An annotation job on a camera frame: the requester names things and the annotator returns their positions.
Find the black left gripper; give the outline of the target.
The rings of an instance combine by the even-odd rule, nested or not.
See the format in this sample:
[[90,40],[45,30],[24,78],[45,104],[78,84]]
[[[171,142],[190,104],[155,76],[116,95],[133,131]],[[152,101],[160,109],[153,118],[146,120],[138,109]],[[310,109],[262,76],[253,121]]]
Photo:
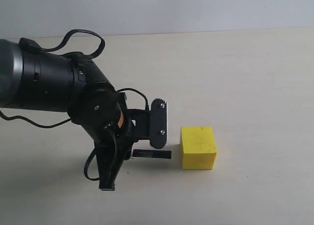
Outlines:
[[95,144],[99,189],[115,191],[115,180],[132,146],[147,137],[133,124],[124,91],[116,91],[91,57],[68,53],[66,59],[73,80],[67,87],[66,112]]

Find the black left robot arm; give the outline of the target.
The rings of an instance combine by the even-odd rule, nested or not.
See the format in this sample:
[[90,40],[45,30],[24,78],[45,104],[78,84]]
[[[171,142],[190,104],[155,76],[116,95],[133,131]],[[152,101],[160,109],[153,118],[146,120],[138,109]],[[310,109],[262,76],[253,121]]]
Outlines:
[[125,90],[115,90],[94,63],[105,48],[56,54],[35,41],[0,42],[0,105],[7,109],[63,112],[81,126],[94,142],[84,172],[96,159],[103,191],[114,191],[116,176],[131,156],[134,140]]

